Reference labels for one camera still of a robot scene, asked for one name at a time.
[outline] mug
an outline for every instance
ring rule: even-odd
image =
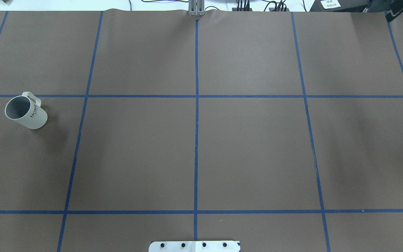
[[[40,106],[40,99],[31,92],[23,92],[7,102],[5,114],[10,120],[34,130],[41,128],[48,120],[48,114]]]

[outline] black device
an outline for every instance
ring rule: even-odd
[[[388,12],[385,15],[385,17],[387,18],[388,22],[391,22],[402,13],[403,13],[403,0],[391,0]]]
[[[320,0],[315,0],[311,12],[362,12],[368,6],[368,0],[336,0],[341,7],[325,9]]]

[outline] printed text on mug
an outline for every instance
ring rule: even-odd
[[[32,111],[32,115],[30,115],[30,117],[34,118],[36,113],[37,113],[37,105],[34,105],[34,110]]]

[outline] black cable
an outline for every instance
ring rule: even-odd
[[[285,5],[285,0],[284,1],[280,1],[280,3],[278,4],[278,7],[276,7],[273,11],[286,11],[287,10],[287,5]]]
[[[267,2],[267,5],[265,6],[264,11],[267,10],[267,7],[268,7],[269,4],[274,3],[275,4],[275,9],[276,9],[276,5],[278,4],[275,1],[264,1],[264,2]]]
[[[161,2],[161,1],[166,1],[166,2],[183,2],[183,3],[188,3],[188,2],[189,2],[189,1],[184,1],[184,0],[150,0],[150,1],[141,0],[141,2],[144,2],[144,3]]]
[[[220,9],[217,8],[216,6],[208,6],[208,7],[205,8],[205,10],[206,10],[207,8],[209,8],[209,7],[213,7],[213,8],[216,8],[216,9],[220,10]]]
[[[304,0],[303,0],[303,8],[304,8],[304,11],[307,12],[307,10],[306,10],[306,4],[304,3]]]
[[[235,0],[237,3],[237,11],[250,11],[250,0]]]

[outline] mug rim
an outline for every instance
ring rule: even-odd
[[[25,116],[27,116],[27,115],[29,114],[29,113],[26,113],[24,116],[22,116],[22,117],[20,117],[20,118],[16,118],[16,119],[10,118],[10,117],[7,115],[7,106],[9,105],[9,103],[11,103],[11,101],[13,101],[13,99],[18,98],[18,97],[20,97],[20,96],[27,98],[27,100],[29,100],[29,110],[32,108],[32,101],[29,99],[29,97],[24,96],[24,95],[22,95],[22,94],[19,95],[19,96],[13,97],[12,99],[10,99],[10,101],[7,102],[6,107],[4,108],[4,113],[5,113],[6,117],[9,118],[10,120],[20,120],[20,119],[23,119]]]

